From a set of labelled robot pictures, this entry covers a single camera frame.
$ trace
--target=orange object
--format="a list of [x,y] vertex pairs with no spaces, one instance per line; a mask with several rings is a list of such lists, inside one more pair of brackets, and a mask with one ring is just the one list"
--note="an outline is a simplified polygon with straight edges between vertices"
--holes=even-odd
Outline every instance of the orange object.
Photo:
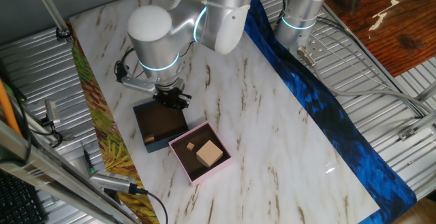
[[197,152],[198,161],[206,167],[212,166],[223,156],[223,151],[218,148],[217,145],[213,144],[210,140],[199,149]]
[[11,102],[9,97],[7,96],[5,87],[3,82],[0,81],[0,103],[3,106],[3,112],[5,113],[5,117],[9,126],[18,134],[21,135],[20,127],[18,127],[18,123],[15,119],[15,114],[11,106]]
[[188,150],[190,150],[191,152],[192,152],[192,150],[193,150],[193,144],[190,142],[190,143],[188,143],[188,145],[186,146],[186,148],[188,148]]

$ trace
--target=cardboard box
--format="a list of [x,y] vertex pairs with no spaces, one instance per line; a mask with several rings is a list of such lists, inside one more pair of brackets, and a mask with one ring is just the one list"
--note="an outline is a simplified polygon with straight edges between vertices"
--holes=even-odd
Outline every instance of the cardboard box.
[[[200,150],[209,140],[223,151],[223,156],[210,168],[204,166],[200,161],[198,161],[196,155],[197,151]],[[190,142],[195,145],[192,151],[186,148]],[[232,162],[232,156],[218,138],[218,135],[215,133],[208,121],[175,140],[172,140],[170,142],[170,148],[182,165],[192,186],[204,182],[207,178],[211,177],[219,170],[222,170]]]
[[188,131],[182,111],[169,109],[157,101],[136,106],[134,112],[142,141],[154,137],[154,141],[144,142],[149,153],[167,147],[168,142]]

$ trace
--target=cable connector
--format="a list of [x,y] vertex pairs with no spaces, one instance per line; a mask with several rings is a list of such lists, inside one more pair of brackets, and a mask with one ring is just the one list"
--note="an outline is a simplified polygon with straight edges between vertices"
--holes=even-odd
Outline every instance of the cable connector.
[[316,65],[316,61],[311,55],[307,52],[305,47],[299,47],[297,50],[298,55],[305,60],[309,67],[313,67]]

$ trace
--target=marble table surface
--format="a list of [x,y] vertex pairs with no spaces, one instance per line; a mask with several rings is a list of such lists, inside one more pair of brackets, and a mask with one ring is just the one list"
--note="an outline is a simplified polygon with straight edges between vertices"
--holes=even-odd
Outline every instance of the marble table surface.
[[[197,44],[180,59],[189,128],[208,120],[232,164],[191,187],[169,148],[148,154],[133,106],[150,95],[115,80],[131,48],[127,20],[141,5],[120,0],[70,20],[146,189],[166,205],[169,223],[358,223],[379,209],[312,118],[244,33],[223,56]],[[127,58],[134,75],[142,69]],[[163,210],[151,200],[161,222]]]

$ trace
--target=blue cloth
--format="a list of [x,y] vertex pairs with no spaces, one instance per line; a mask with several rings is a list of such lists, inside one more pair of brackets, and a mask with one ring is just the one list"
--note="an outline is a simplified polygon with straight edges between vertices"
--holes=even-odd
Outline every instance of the blue cloth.
[[245,31],[380,207],[361,223],[391,223],[411,208],[415,193],[374,151],[332,93],[275,39],[260,0],[251,0]]

